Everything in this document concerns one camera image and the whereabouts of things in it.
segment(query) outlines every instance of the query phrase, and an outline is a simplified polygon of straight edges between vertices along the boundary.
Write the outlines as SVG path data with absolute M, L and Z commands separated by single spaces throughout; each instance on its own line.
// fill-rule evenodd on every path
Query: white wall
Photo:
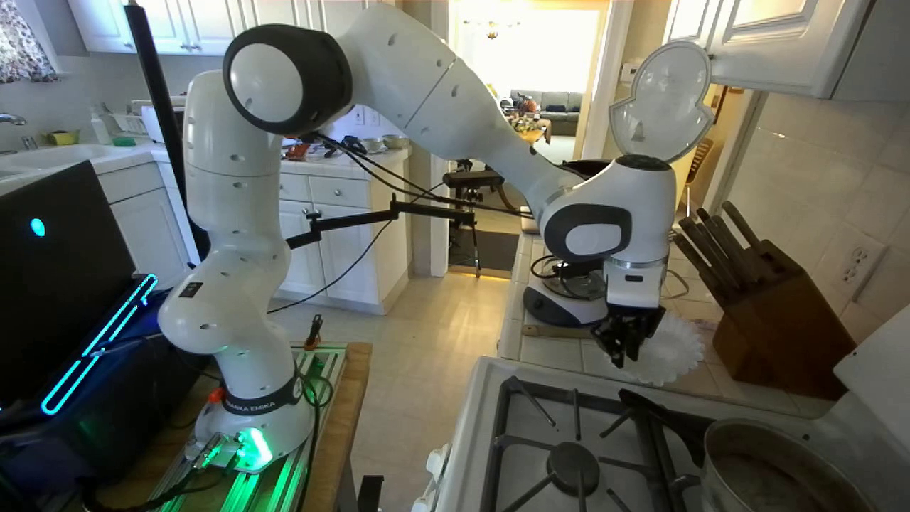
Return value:
M 855 343 L 910 306 L 910 107 L 767 94 L 732 199 L 814 277 Z M 851 301 L 840 270 L 863 240 L 888 252 Z

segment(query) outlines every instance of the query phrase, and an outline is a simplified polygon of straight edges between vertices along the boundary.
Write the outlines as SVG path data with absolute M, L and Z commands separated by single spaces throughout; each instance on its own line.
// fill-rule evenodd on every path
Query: stove burner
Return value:
M 567 495 L 591 495 L 601 481 L 597 459 L 580 445 L 558 445 L 547 459 L 550 481 Z

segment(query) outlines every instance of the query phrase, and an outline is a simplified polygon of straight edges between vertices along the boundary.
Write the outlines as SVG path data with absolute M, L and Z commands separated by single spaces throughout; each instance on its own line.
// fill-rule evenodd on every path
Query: green light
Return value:
M 243 461 L 243 471 L 248 474 L 257 474 L 261 468 L 267 468 L 277 455 L 274 451 L 267 447 L 261 429 L 244 429 L 240 432 L 240 461 Z

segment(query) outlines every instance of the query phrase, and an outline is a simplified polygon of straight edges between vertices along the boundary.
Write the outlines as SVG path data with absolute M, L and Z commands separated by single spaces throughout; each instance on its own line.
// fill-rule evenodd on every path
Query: cabinet door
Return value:
M 319 210 L 322 210 L 322 220 L 363 213 L 362 209 L 342 209 L 342 206 L 319 206 Z M 378 306 L 372 253 L 362 259 L 375 232 L 378 226 L 362 226 L 362 229 L 342 229 L 342 232 L 322 235 L 319 253 L 322 253 L 325 282 L 344 277 L 328 290 L 329 299 Z
M 89 51 L 136 51 L 119 0 L 68 0 Z
M 140 273 L 157 273 L 159 287 L 187 277 L 187 257 L 164 189 L 110 206 Z
M 315 0 L 243 0 L 244 30 L 265 24 L 322 30 L 322 6 Z
M 723 0 L 712 35 L 713 80 L 827 97 L 868 0 Z
M 664 40 L 692 40 L 709 50 L 716 8 L 719 0 L 675 0 Z
M 311 210 L 307 202 L 278 202 L 278 226 L 281 226 L 284 240 L 311 232 L 307 210 Z M 288 277 L 281 282 L 281 290 L 295 294 L 295 296 L 311 296 L 322 284 L 325 284 L 325 280 L 322 280 L 319 242 L 290 252 L 290 264 L 288 264 Z
M 372 6 L 372 0 L 319 0 L 325 14 L 325 33 L 344 35 L 354 20 Z
M 143 0 L 147 33 L 159 54 L 184 54 L 190 40 L 174 0 Z
M 183 247 L 187 252 L 187 263 L 199 264 L 199 247 L 196 247 L 196 240 L 194 240 L 190 216 L 187 216 L 187 209 L 184 209 L 184 202 L 179 198 L 170 162 L 159 162 L 159 176 L 163 176 L 163 185 L 164 185 L 164 195 L 167 195 L 167 202 L 170 202 L 170 210 L 174 210 L 174 220 L 177 220 L 177 232 L 179 232 Z
M 183 26 L 187 33 L 190 54 L 226 54 L 230 40 L 243 33 L 243 11 L 236 0 L 179 0 Z

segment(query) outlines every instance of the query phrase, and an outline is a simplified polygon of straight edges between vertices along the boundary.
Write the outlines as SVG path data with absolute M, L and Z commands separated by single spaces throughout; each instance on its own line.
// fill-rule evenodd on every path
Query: electrical outlet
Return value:
M 884 253 L 884 245 L 878 245 L 874 240 L 863 240 L 848 252 L 840 282 L 841 282 L 846 296 L 851 301 L 855 299 L 858 287 L 870 280 L 882 253 Z

